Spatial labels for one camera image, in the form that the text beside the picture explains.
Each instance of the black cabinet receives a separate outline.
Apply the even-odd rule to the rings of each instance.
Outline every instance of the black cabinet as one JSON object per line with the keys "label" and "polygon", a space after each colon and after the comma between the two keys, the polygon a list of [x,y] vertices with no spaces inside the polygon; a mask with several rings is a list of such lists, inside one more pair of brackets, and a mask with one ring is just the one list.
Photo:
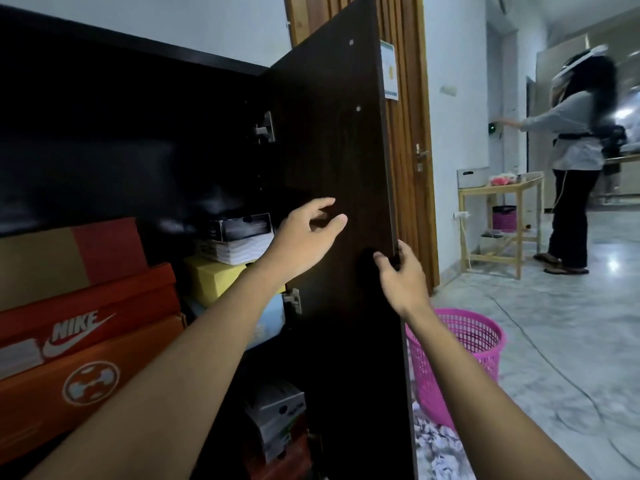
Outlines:
{"label": "black cabinet", "polygon": [[10,8],[0,36],[0,233],[119,216],[277,224],[336,197],[347,228],[288,284],[301,313],[264,353],[305,391],[329,478],[414,477],[406,338],[371,257],[396,249],[375,0],[269,69]]}

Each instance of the swoosh logo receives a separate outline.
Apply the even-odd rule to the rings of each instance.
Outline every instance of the swoosh logo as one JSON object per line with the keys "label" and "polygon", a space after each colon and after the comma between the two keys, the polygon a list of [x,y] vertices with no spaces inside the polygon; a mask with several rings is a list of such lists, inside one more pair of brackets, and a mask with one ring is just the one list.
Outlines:
{"label": "swoosh logo", "polygon": [[115,314],[108,316],[101,322],[92,323],[91,327],[87,327],[86,330],[84,330],[81,333],[78,333],[73,339],[69,339],[64,344],[53,345],[51,343],[51,339],[47,340],[46,342],[44,342],[44,345],[42,346],[42,354],[44,355],[44,357],[48,357],[48,358],[57,357],[60,354],[64,354],[64,352],[68,351],[71,347],[76,345],[76,343],[78,343],[80,340],[84,339],[87,335],[89,335],[93,330],[95,330],[100,325],[105,323],[108,319],[114,316]]}

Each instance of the circular logo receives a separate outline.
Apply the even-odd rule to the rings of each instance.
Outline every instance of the circular logo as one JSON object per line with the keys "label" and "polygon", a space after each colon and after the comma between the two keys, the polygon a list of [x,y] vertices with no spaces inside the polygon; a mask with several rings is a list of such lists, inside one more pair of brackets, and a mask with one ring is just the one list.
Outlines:
{"label": "circular logo", "polygon": [[76,369],[62,387],[62,397],[74,406],[87,406],[106,399],[116,389],[120,370],[116,364],[99,360]]}

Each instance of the sandal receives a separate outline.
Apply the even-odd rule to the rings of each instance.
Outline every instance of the sandal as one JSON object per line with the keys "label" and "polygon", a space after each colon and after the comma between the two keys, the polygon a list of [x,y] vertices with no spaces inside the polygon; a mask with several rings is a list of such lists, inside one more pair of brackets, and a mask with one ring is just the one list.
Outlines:
{"label": "sandal", "polygon": [[587,268],[583,268],[583,269],[568,269],[562,266],[555,266],[551,269],[549,268],[545,268],[545,273],[548,274],[562,274],[562,275],[571,275],[571,276],[581,276],[583,274],[588,274],[589,270]]}
{"label": "sandal", "polygon": [[533,255],[533,259],[535,259],[538,262],[541,262],[541,263],[544,263],[544,264],[548,264],[549,266],[561,266],[562,265],[560,260],[551,261],[551,259],[549,259],[549,258],[547,258],[545,256],[545,253],[534,254]]}

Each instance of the gray shirt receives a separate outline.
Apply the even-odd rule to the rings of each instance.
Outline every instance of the gray shirt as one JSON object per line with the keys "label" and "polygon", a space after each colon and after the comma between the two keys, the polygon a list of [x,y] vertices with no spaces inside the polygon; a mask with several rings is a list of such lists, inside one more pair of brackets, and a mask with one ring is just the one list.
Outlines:
{"label": "gray shirt", "polygon": [[[521,131],[589,133],[593,96],[587,91],[567,97],[550,111],[527,118]],[[555,170],[601,170],[604,165],[602,145],[597,138],[559,139],[551,153]]]}

